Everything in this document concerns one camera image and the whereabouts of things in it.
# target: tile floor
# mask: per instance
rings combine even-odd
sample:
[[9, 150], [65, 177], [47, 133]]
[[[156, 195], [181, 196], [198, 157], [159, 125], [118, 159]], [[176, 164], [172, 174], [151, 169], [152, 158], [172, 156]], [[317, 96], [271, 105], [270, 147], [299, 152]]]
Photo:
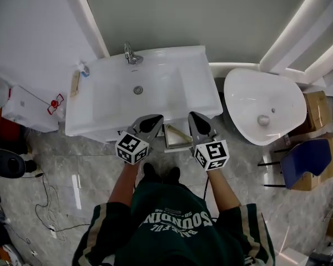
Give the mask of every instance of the tile floor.
[[[264, 183], [283, 184], [282, 175], [273, 167], [257, 167], [271, 148], [249, 145], [235, 140], [224, 128], [222, 117], [215, 118], [222, 138], [228, 142], [230, 160], [222, 172], [243, 204], [255, 202], [262, 209], [274, 248], [294, 248], [309, 254], [324, 240], [328, 221], [322, 221], [333, 202], [333, 178], [311, 192], [290, 191], [284, 188], [263, 187]], [[46, 224], [67, 228], [89, 223], [96, 204], [106, 202], [122, 170], [123, 162], [114, 155], [114, 143], [101, 144], [83, 137], [68, 137], [64, 129], [27, 137], [32, 156], [48, 177], [52, 204], [38, 207]], [[181, 169], [180, 182], [202, 197], [206, 173], [189, 151], [164, 154], [157, 141], [147, 157], [161, 175], [173, 166]], [[142, 177], [139, 172], [137, 181]], [[46, 204], [41, 178], [0, 178], [2, 208], [11, 220], [13, 229], [30, 245], [23, 243], [10, 229], [9, 234], [23, 258], [32, 265], [40, 263], [31, 256], [34, 249], [43, 265], [70, 265], [73, 253], [86, 226], [64, 231], [64, 237], [51, 236], [35, 215], [37, 203]], [[218, 216], [212, 189], [209, 186], [206, 202], [213, 217]]]

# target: white washbasin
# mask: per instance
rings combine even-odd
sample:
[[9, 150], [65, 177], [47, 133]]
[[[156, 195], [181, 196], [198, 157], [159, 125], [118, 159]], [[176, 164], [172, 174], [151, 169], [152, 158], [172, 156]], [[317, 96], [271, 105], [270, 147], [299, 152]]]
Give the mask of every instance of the white washbasin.
[[[135, 54], [142, 63], [130, 65], [120, 54], [87, 64], [90, 76], [80, 77], [78, 95], [67, 102], [67, 135], [124, 129], [147, 114], [163, 114], [170, 123], [186, 120], [190, 111], [209, 117], [222, 113], [204, 46]], [[137, 86], [143, 88], [138, 95]]]
[[[234, 69], [225, 79], [224, 98], [236, 128], [259, 146], [284, 136], [306, 119], [300, 88], [284, 76]], [[261, 126], [259, 116], [268, 117], [269, 124]]]

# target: white wall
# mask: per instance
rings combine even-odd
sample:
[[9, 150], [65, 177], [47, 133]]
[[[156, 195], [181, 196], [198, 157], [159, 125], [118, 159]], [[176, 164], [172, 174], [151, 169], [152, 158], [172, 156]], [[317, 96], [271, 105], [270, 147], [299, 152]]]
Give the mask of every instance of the white wall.
[[0, 0], [0, 75], [50, 102], [96, 59], [67, 0]]

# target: drain hole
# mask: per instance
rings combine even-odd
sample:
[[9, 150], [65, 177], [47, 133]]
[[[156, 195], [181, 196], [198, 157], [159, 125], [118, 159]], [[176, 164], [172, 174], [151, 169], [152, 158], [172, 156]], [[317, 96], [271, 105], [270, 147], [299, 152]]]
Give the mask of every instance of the drain hole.
[[134, 87], [133, 92], [136, 95], [140, 95], [143, 92], [143, 88], [141, 86], [136, 86], [136, 87]]

